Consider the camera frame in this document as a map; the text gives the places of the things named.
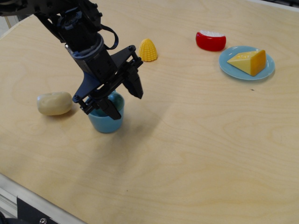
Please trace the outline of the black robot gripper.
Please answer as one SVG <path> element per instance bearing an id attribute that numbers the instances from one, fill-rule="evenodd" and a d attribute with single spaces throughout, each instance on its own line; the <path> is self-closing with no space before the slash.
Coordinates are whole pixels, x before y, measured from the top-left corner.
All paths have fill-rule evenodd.
<path id="1" fill-rule="evenodd" d="M 136 98 L 143 97 L 143 89 L 138 68 L 141 58 L 136 54 L 136 47 L 130 45 L 123 50 L 109 55 L 105 47 L 86 57 L 74 57 L 84 73 L 83 82 L 73 96 L 73 102 L 89 114 L 94 109 L 102 109 L 113 120 L 121 118 L 108 96 L 121 84 Z"/>

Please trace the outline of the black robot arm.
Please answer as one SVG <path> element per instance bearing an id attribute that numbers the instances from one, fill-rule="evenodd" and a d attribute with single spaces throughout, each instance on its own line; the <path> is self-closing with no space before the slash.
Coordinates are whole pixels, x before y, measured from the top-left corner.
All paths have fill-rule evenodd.
<path id="1" fill-rule="evenodd" d="M 100 35 L 111 28 L 101 23 L 98 6 L 88 0 L 3 0 L 1 16 L 34 15 L 61 42 L 84 73 L 73 101 L 89 114 L 100 109 L 114 120 L 121 114 L 109 95 L 124 85 L 142 98 L 138 68 L 142 65 L 136 48 L 130 45 L 110 55 Z"/>

